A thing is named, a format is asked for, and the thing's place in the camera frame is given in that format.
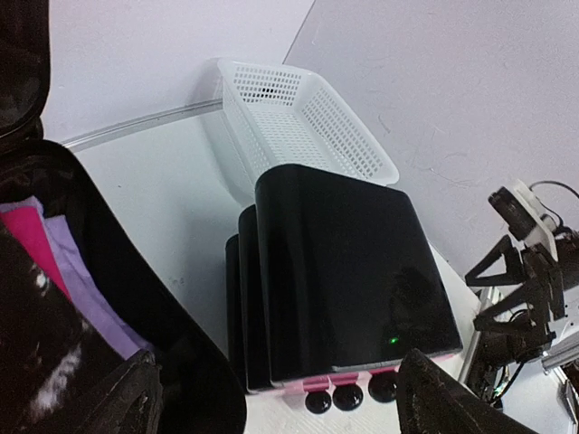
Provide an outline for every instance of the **purple fabric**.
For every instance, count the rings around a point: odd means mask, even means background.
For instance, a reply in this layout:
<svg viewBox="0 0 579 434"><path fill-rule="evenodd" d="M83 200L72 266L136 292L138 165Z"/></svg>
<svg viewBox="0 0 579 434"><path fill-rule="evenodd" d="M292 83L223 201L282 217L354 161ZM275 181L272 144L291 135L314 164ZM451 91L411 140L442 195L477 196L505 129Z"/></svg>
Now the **purple fabric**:
<svg viewBox="0 0 579 434"><path fill-rule="evenodd" d="M36 208L72 303L105 341L125 359L140 348L152 350L152 345L120 319L97 289L63 215L45 220L43 206L35 197L19 203L0 204L0 212L10 212L24 206Z"/></svg>

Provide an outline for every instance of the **black plastic object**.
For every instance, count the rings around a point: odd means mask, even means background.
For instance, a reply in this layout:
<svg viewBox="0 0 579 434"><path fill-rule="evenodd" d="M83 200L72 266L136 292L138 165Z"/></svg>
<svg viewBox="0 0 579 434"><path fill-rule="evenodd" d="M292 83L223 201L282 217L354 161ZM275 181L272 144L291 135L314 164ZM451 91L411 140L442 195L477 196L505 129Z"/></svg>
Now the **black plastic object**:
<svg viewBox="0 0 579 434"><path fill-rule="evenodd" d="M231 364L244 392L247 391L245 350L243 348L242 293L239 276L239 235L232 236L225 244L227 267L227 347Z"/></svg>
<svg viewBox="0 0 579 434"><path fill-rule="evenodd" d="M256 185L271 380L461 349L406 194L300 165Z"/></svg>
<svg viewBox="0 0 579 434"><path fill-rule="evenodd" d="M245 399L225 357L135 249L76 157L42 140L39 117L49 85L47 0L0 0L0 203L35 196L45 218L64 215L97 288L115 312L156 348L163 388L159 433L242 433ZM0 260L0 273L10 267L5 257ZM79 402L87 396L78 396ZM109 394L101 408L121 409L125 396ZM0 412L5 405L6 400L0 403ZM146 408L138 405L138 413L144 414ZM101 414L110 416L106 411ZM68 420L69 427L74 427L77 416L72 406L52 415ZM133 434L146 428L125 427L121 432Z"/></svg>
<svg viewBox="0 0 579 434"><path fill-rule="evenodd" d="M396 372L377 373L368 383L368 393L374 401L387 403L396 401Z"/></svg>
<svg viewBox="0 0 579 434"><path fill-rule="evenodd" d="M396 405L402 434L536 434L478 399L418 350L400 366Z"/></svg>
<svg viewBox="0 0 579 434"><path fill-rule="evenodd" d="M310 392L306 396L306 408L314 414L322 414L332 406L332 398L326 391Z"/></svg>
<svg viewBox="0 0 579 434"><path fill-rule="evenodd" d="M260 248L255 205L239 217L240 289L247 390L271 389L270 362L261 293Z"/></svg>
<svg viewBox="0 0 579 434"><path fill-rule="evenodd" d="M332 394L332 401L337 409L352 411L357 409L364 400L364 393L357 384L337 386Z"/></svg>

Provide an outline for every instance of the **black knob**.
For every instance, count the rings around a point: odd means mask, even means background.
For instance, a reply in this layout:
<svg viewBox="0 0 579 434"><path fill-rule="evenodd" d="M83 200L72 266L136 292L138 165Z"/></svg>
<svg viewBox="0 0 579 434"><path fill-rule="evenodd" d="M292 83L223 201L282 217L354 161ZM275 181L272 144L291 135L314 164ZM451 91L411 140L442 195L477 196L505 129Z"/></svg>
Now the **black knob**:
<svg viewBox="0 0 579 434"><path fill-rule="evenodd" d="M396 400L396 372L377 373L368 383L370 396L378 402L387 403Z"/></svg>
<svg viewBox="0 0 579 434"><path fill-rule="evenodd" d="M360 386L357 384L337 386L334 390L334 405L342 411L352 411L357 409L363 399L364 394L362 393Z"/></svg>
<svg viewBox="0 0 579 434"><path fill-rule="evenodd" d="M311 392L306 397L306 408L314 414L322 414L332 406L332 399L325 391Z"/></svg>

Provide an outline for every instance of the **white plastic basket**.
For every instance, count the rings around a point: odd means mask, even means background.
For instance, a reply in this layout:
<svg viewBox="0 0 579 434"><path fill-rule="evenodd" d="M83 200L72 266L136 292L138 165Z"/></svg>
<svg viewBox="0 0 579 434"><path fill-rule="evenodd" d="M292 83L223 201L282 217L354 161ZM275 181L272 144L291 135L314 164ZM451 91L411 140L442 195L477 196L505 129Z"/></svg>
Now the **white plastic basket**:
<svg viewBox="0 0 579 434"><path fill-rule="evenodd" d="M223 111L250 181L298 163L388 185L398 170L368 128L314 72L219 60Z"/></svg>

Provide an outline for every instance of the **glossy black panel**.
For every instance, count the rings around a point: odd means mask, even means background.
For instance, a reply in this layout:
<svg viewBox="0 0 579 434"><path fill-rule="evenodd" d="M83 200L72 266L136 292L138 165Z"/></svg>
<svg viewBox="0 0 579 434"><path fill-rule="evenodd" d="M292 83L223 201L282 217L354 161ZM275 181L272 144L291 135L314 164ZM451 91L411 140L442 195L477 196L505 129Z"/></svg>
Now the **glossy black panel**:
<svg viewBox="0 0 579 434"><path fill-rule="evenodd" d="M406 194L283 165L256 203L273 382L461 348Z"/></svg>
<svg viewBox="0 0 579 434"><path fill-rule="evenodd" d="M247 390L256 392L270 389L271 382L255 205L243 211L239 218L239 249Z"/></svg>

